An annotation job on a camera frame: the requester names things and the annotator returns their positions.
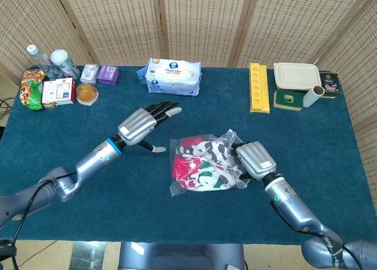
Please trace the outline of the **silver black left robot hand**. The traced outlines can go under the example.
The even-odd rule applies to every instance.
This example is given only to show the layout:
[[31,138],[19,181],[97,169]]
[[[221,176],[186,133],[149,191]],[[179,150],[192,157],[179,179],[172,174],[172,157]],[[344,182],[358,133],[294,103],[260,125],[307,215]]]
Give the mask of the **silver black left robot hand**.
[[157,147],[145,140],[162,122],[181,113],[177,101],[162,101],[146,108],[139,108],[118,126],[118,135],[127,146],[139,145],[152,153],[162,153],[165,147]]

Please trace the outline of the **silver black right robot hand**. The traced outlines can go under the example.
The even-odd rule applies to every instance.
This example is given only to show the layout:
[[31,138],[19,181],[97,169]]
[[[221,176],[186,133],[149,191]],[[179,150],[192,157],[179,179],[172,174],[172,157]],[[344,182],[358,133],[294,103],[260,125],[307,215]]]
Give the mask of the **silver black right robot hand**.
[[258,181],[276,175],[276,162],[258,142],[233,143],[232,149],[247,174]]

